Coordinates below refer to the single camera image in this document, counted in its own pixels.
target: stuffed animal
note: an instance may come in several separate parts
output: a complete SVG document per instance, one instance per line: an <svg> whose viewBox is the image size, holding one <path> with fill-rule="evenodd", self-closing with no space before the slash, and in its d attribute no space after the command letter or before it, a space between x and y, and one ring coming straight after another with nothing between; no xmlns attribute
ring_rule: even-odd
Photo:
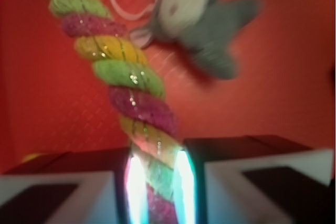
<svg viewBox="0 0 336 224"><path fill-rule="evenodd" d="M227 47L259 10L258 0L158 0L148 24L131 31L130 39L141 48L154 39L177 41L197 68L215 78L232 79L237 63Z"/></svg>

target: red wall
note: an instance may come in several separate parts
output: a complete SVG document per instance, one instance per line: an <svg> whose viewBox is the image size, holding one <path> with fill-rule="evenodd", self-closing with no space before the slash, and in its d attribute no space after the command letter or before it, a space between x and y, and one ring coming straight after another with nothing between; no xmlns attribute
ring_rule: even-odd
<svg viewBox="0 0 336 224"><path fill-rule="evenodd" d="M118 1L135 12L150 0ZM179 138L278 134L334 147L335 0L262 1L263 12L230 48L240 64L235 80L205 80L180 48L146 50L165 81ZM0 169L31 152L126 145L107 87L76 55L48 0L3 0L2 6Z"/></svg>

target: glittery horn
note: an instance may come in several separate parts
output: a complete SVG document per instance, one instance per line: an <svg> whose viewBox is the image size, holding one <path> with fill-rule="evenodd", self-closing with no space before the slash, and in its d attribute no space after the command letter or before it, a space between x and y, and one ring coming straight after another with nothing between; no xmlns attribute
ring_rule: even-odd
<svg viewBox="0 0 336 224"><path fill-rule="evenodd" d="M176 123L164 102L163 81L101 0L50 0L49 9L75 38L78 54L92 61L95 75L109 85L111 104L146 172L150 222L176 223L172 179L181 145L174 138Z"/></svg>

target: white plush patch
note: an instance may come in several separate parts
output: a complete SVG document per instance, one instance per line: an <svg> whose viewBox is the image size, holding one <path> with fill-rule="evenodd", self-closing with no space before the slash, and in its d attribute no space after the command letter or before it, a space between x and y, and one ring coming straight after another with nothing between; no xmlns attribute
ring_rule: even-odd
<svg viewBox="0 0 336 224"><path fill-rule="evenodd" d="M163 31L176 38L187 26L199 21L209 0L162 0L159 22Z"/></svg>

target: glowing light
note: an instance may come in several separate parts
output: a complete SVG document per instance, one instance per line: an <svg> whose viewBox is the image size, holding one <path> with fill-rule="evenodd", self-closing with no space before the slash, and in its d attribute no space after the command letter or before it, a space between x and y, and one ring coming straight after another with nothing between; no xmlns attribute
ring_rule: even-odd
<svg viewBox="0 0 336 224"><path fill-rule="evenodd" d="M179 223L195 223L195 180L185 151L177 154L174 168L174 203Z"/></svg>
<svg viewBox="0 0 336 224"><path fill-rule="evenodd" d="M131 224L147 224L149 221L145 173L138 157L131 158L126 190Z"/></svg>

